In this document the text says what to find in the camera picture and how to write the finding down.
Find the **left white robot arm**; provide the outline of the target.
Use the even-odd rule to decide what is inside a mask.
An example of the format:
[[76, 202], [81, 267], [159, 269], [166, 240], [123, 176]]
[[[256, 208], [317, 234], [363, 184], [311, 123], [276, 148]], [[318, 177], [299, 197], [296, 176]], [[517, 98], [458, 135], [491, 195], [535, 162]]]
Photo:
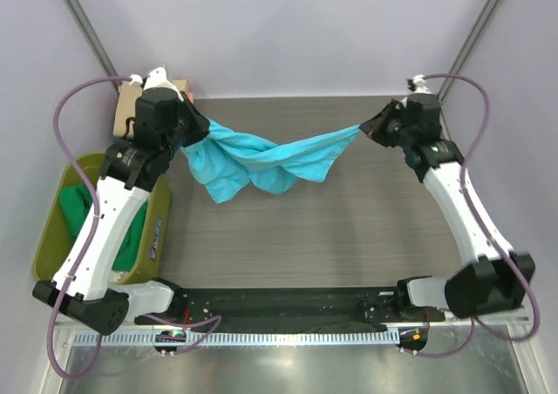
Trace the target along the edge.
[[133, 137], [106, 150], [98, 199], [64, 264], [53, 278], [35, 284], [33, 296], [102, 336], [125, 321], [177, 309], [179, 286], [160, 278], [111, 285], [109, 274], [127, 229], [158, 178], [175, 153], [203, 140], [208, 128], [208, 119], [185, 92], [145, 88], [135, 103]]

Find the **light blue t shirt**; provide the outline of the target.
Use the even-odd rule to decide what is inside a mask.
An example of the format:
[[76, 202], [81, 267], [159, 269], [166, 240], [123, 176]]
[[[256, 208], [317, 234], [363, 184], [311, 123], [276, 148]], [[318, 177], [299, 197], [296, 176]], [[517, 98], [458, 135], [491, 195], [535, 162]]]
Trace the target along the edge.
[[281, 195], [299, 180], [324, 182], [332, 165], [359, 132], [358, 126], [349, 126], [278, 145], [212, 120], [207, 137], [183, 146], [181, 151], [191, 174], [220, 204], [232, 200], [250, 184]]

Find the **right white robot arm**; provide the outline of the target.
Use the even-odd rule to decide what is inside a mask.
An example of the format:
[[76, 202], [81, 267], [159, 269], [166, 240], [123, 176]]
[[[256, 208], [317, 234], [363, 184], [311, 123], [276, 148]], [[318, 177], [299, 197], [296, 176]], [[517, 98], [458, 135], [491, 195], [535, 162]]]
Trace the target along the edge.
[[499, 232], [474, 191], [458, 146], [442, 136], [441, 104], [432, 94], [392, 100], [360, 130], [384, 147], [397, 147], [405, 164], [437, 202], [456, 241], [462, 268], [449, 279], [419, 276], [398, 281], [406, 307], [439, 308], [458, 318], [516, 310], [533, 277], [528, 253]]

